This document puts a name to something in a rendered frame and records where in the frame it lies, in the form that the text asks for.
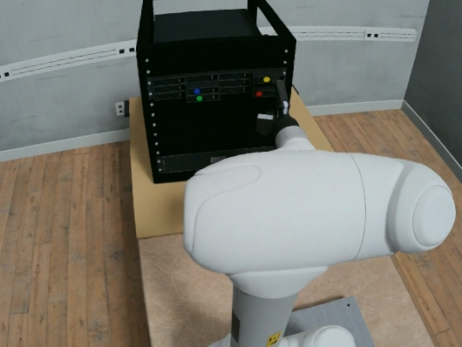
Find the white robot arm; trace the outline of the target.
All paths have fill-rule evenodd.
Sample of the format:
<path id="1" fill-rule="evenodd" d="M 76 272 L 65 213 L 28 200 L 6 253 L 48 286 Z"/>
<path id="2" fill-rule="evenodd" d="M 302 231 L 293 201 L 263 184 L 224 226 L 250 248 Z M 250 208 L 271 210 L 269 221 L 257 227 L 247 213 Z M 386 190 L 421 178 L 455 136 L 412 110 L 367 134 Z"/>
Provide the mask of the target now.
<path id="1" fill-rule="evenodd" d="M 275 143 L 185 184 L 183 247 L 233 282 L 231 332 L 208 347 L 356 347 L 333 324 L 283 337 L 298 291 L 330 265 L 436 248 L 455 220 L 452 191 L 417 162 L 316 150 L 299 126 Z"/>

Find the black rack frame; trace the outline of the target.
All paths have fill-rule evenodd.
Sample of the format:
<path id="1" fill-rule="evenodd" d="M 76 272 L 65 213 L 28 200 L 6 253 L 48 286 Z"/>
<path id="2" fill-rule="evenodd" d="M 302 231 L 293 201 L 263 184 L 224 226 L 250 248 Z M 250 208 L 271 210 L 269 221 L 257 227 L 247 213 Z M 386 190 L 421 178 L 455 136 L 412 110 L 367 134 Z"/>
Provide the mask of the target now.
<path id="1" fill-rule="evenodd" d="M 274 136 L 256 131 L 258 113 L 276 116 L 276 97 L 242 92 L 187 103 L 187 98 L 155 100 L 153 91 L 157 77 L 281 68 L 290 103 L 296 38 L 268 2 L 153 16 L 151 1 L 142 3 L 136 58 L 153 183 L 189 180 L 226 158 L 276 150 Z M 257 6 L 279 36 L 261 34 Z"/>

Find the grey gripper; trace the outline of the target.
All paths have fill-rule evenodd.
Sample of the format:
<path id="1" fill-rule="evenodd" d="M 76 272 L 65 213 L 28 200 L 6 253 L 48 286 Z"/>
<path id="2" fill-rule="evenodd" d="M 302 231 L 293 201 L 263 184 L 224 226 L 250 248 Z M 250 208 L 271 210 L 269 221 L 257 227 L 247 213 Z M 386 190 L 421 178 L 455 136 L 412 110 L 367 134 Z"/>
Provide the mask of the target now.
<path id="1" fill-rule="evenodd" d="M 287 126 L 299 126 L 296 119 L 290 117 L 289 109 L 290 103 L 288 99 L 288 95 L 286 92 L 285 84 L 283 79 L 279 79 L 277 74 L 269 74 L 268 75 L 273 87 L 275 88 L 275 97 L 276 97 L 276 116 L 274 112 L 266 112 L 267 115 L 273 115 L 274 119 L 277 121 L 274 124 L 272 135 L 276 137 L 276 135 L 285 127 Z M 278 95 L 277 95 L 278 94 Z M 280 101 L 280 103 L 279 103 Z M 279 110 L 279 108 L 283 108 L 283 110 Z M 274 134 L 275 133 L 275 134 Z"/>

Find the tan flat board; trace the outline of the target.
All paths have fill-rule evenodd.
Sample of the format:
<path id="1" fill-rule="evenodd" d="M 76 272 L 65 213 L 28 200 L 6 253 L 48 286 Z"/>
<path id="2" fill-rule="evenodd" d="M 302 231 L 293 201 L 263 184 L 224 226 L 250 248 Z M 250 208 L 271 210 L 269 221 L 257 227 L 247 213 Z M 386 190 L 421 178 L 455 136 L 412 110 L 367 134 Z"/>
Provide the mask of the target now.
<path id="1" fill-rule="evenodd" d="M 184 186 L 153 183 L 141 97 L 129 98 L 132 192 L 137 240 L 183 234 Z M 316 150 L 334 152 L 292 86 L 290 117 L 296 119 Z"/>

